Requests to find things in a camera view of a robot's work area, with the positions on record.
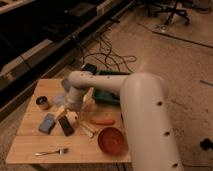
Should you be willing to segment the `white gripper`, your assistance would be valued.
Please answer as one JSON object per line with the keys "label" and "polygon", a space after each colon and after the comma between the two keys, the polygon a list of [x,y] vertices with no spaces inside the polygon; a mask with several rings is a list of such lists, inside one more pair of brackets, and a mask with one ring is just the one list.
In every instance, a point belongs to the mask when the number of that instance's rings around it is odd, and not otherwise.
{"label": "white gripper", "polygon": [[[55,119],[58,120],[62,116],[66,115],[68,121],[73,127],[76,127],[78,125],[78,115],[76,112],[68,112],[67,113],[67,108],[62,105],[58,108],[58,110],[55,113]],[[93,138],[97,133],[98,129],[91,124],[87,123],[86,121],[81,121],[79,123],[81,129],[84,131],[84,133],[89,137]]]}

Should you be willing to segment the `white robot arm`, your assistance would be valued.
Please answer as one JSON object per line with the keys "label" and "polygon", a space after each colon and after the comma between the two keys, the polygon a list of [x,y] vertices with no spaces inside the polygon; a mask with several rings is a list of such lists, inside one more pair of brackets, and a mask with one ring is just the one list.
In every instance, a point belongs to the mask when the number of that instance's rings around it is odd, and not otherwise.
{"label": "white robot arm", "polygon": [[78,111],[84,95],[93,87],[120,97],[120,107],[133,171],[184,171],[165,100],[168,88],[158,75],[93,75],[73,71],[63,105]]}

